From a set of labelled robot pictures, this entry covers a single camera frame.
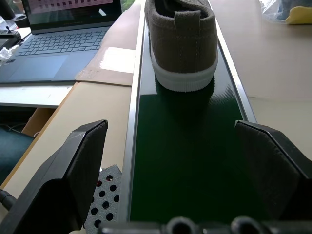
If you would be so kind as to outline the black game controller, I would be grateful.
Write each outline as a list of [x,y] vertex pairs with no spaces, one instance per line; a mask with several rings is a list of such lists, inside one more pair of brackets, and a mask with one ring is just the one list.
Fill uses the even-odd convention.
[[0,50],[10,49],[22,40],[19,32],[10,30],[7,26],[5,30],[0,29]]

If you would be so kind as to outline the clear plastic bag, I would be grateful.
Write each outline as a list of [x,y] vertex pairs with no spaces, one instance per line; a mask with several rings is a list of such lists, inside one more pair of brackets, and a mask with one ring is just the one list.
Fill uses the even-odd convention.
[[258,0],[262,15],[269,21],[285,23],[290,10],[296,6],[312,7],[312,0]]

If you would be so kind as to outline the yellow cloth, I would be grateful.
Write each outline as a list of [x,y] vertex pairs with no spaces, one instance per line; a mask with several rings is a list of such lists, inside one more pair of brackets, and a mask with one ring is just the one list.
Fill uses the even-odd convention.
[[289,25],[312,24],[312,7],[296,6],[292,8],[285,23]]

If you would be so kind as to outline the teal office chair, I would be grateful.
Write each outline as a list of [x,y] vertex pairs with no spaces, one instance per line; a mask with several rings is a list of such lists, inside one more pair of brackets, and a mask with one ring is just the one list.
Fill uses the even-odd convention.
[[34,138],[0,127],[0,185],[29,148]]

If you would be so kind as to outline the green conveyor belt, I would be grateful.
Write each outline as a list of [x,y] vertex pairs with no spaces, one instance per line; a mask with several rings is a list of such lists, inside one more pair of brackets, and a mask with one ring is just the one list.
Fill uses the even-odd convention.
[[147,24],[140,23],[119,221],[265,217],[234,129],[237,120],[255,117],[225,39],[217,34],[214,79],[200,91],[176,93],[157,82]]

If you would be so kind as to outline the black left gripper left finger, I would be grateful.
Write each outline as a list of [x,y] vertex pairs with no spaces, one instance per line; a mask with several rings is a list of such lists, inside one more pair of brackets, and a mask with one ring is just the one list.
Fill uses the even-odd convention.
[[35,172],[0,234],[69,234],[86,221],[99,177],[106,120],[82,125]]

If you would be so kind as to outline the grey open laptop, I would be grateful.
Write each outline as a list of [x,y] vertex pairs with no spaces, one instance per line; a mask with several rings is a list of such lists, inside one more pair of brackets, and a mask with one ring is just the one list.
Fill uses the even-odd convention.
[[120,0],[22,0],[31,36],[0,66],[0,84],[74,81],[122,13]]

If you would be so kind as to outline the olive canvas shoe white sole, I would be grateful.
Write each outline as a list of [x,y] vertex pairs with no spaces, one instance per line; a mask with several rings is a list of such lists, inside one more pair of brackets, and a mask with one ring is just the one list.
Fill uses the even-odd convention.
[[146,0],[144,11],[158,82],[175,92],[205,88],[218,63],[216,20],[208,0]]

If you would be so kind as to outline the grey perforated motor housing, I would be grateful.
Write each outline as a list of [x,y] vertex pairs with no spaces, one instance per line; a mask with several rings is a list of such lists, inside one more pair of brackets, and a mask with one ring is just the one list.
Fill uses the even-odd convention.
[[117,220],[122,173],[115,164],[99,172],[95,192],[84,223],[86,234],[97,234],[100,225]]

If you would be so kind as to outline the crumpled white paper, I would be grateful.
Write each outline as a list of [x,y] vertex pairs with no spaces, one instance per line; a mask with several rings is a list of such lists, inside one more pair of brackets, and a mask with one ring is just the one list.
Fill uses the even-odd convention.
[[3,47],[0,50],[0,66],[2,66],[3,64],[5,64],[5,62],[8,61],[8,59],[13,55],[13,53],[16,51],[18,47],[19,47],[18,45],[15,45],[10,49]]

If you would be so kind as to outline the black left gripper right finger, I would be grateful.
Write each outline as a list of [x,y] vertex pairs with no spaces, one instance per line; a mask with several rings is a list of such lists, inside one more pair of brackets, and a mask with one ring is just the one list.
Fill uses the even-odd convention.
[[281,131],[242,120],[235,130],[269,217],[312,220],[312,161]]

